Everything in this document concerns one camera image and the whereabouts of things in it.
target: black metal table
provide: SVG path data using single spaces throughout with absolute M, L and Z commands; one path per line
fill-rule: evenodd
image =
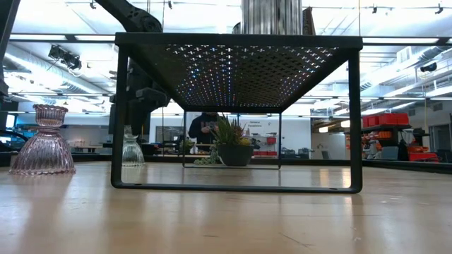
M 288 193 L 361 191 L 361 37 L 119 32 L 116 34 L 115 43 L 119 46 L 119 56 L 111 175 L 114 187 Z M 279 114 L 280 136 L 281 114 L 348 61 L 351 186 L 295 188 L 122 182 L 122 143 L 129 57 L 184 110 L 184 132 L 188 111 L 272 113 Z

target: robotic arm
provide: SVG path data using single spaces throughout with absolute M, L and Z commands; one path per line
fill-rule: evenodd
M 112 14 L 127 32 L 163 32 L 157 18 L 126 0 L 96 0 L 96 2 Z M 166 107 L 170 97 L 138 64 L 130 60 L 127 101 L 126 125 L 131 125 L 132 133 L 138 135 L 141 133 L 146 116 L 159 107 Z M 110 97 L 110 102 L 116 102 L 115 95 Z

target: ceiling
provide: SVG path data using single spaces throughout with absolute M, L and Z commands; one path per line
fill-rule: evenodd
M 232 31 L 232 28 L 241 21 L 241 0 L 181 0 L 172 1 L 169 8 L 167 1 L 130 1 L 136 7 L 149 11 L 162 24 L 164 32 L 200 32 L 217 33 Z M 32 34 L 101 34 L 113 35 L 115 32 L 124 31 L 123 27 L 100 5 L 95 4 L 95 9 L 90 6 L 91 0 L 22 0 L 13 26 L 13 33 Z M 452 36 L 452 0 L 441 1 L 444 10 L 438 11 L 438 1 L 424 0 L 397 0 L 397 1 L 367 1 L 361 0 L 324 0 L 303 1 L 303 7 L 313 7 L 314 25 L 317 35 L 355 35 L 355 36 L 384 36 L 384 37 L 450 37 Z M 14 83 L 20 83 L 17 87 L 11 87 L 12 92 L 63 92 L 63 93 L 99 93 L 103 95 L 115 92 L 115 80 L 112 78 L 117 67 L 117 49 L 113 44 L 83 44 L 83 43 L 58 43 L 65 50 L 79 55 L 83 62 L 80 71 L 67 73 L 67 68 L 59 62 L 54 62 L 48 57 L 52 46 L 47 42 L 10 42 L 16 52 L 23 55 L 23 60 L 30 63 L 43 63 L 53 73 L 62 71 L 63 79 L 73 79 L 70 86 L 58 87 L 44 85 L 28 85 L 24 88 L 23 81 L 37 79 L 35 72 L 25 68 L 25 71 L 9 71 L 8 78 L 14 79 Z M 363 89 L 362 96 L 390 97 L 390 96 L 421 96 L 416 92 L 422 88 L 432 92 L 440 87 L 431 85 L 434 80 L 426 81 L 413 89 L 402 93 L 391 92 L 415 83 L 416 71 L 412 66 L 401 70 L 389 68 L 398 61 L 397 53 L 405 49 L 404 46 L 368 46 L 361 53 L 362 85 L 369 83 Z M 426 47 L 413 47 L 412 57 L 416 53 L 422 53 Z M 438 69 L 433 73 L 419 73 L 418 81 L 428 80 L 435 75 L 445 73 L 452 67 L 449 60 L 450 52 L 446 50 L 435 56 Z M 334 73 L 317 85 L 308 95 L 311 96 L 347 96 L 347 64 L 338 68 Z M 450 75 L 445 75 L 441 80 L 444 87 L 449 86 Z M 83 89 L 86 85 L 92 85 L 90 89 Z M 62 103 L 68 97 L 38 97 L 15 96 L 18 101 L 35 101 L 54 99 L 55 103 Z M 108 111 L 105 103 L 102 107 L 91 107 L 88 104 L 98 105 L 105 96 L 77 97 L 77 101 L 85 102 L 85 111 Z M 363 108 L 369 106 L 369 102 L 363 102 Z M 309 107 L 317 110 L 319 114 L 334 114 L 335 111 L 347 107 L 347 101 L 341 99 L 301 99 L 296 107 Z

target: wooden surface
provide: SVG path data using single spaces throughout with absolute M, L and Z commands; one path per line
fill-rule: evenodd
M 118 190 L 109 184 L 108 162 L 80 163 L 77 170 L 73 176 L 38 177 L 0 171 L 1 254 L 452 250 L 450 175 L 367 168 L 359 195 L 280 195 Z M 170 181 L 173 176 L 176 182 L 183 172 L 184 180 L 198 182 L 278 179 L 269 170 L 206 170 L 149 164 L 135 176 L 127 169 L 124 178 Z M 349 182 L 341 168 L 284 167 L 283 183 L 286 173 L 308 185 Z

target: pink glass vase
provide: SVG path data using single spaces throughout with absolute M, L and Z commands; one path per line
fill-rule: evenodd
M 35 104 L 38 133 L 22 147 L 9 170 L 10 174 L 43 175 L 75 173 L 71 150 L 59 134 L 65 107 Z

